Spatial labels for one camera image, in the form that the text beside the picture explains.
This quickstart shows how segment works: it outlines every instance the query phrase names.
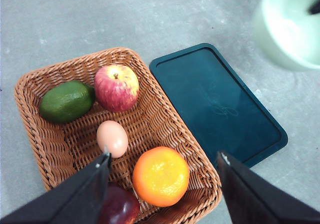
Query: green avocado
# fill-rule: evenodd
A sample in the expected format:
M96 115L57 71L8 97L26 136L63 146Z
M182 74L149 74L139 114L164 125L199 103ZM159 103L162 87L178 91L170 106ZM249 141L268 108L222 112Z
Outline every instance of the green avocado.
M90 110L94 93L92 86L77 80L62 83L43 96L39 113L54 123L71 122Z

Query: gray floor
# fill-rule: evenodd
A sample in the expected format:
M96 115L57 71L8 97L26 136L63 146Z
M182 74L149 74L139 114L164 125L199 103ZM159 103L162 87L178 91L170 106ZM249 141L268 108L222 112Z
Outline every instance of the gray floor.
M24 73L113 46L154 58L215 45L287 131L252 169L320 210L320 72L282 70L252 40L259 0L1 0L1 216L44 192L13 88ZM224 202L200 224L231 223Z

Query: apple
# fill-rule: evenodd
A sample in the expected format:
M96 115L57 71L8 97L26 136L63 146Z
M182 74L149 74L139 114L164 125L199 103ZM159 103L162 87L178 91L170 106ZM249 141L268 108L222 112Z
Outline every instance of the apple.
M131 192L109 183L98 224L133 224L139 211L139 201Z
M107 65L94 77L95 95L100 105L110 112L126 111L138 99L139 82L136 74L124 65Z

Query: wicker basket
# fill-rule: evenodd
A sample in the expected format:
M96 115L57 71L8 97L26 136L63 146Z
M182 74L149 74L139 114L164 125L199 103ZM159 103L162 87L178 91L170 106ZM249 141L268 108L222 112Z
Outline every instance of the wicker basket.
M109 64L127 65L138 76L140 94L131 110L112 113L96 102L88 113L67 124L53 124L39 115L40 99L48 90L72 79L93 85L96 71ZM126 129L129 148L124 156L113 159L111 181L134 192L135 163L143 152L156 146L174 148L190 168L185 196L168 208L140 200L136 223L195 223L218 205L222 193L214 167L147 66L131 49L111 48L29 72L17 82L14 93L47 190L101 154L96 143L97 128L105 120L115 120Z

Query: orange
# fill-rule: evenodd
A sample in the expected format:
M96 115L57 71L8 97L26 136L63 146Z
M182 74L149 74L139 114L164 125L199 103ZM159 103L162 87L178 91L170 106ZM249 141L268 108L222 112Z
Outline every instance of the orange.
M138 159L133 170L133 187L147 203L168 207L185 194L189 175L187 162L177 151L157 147Z

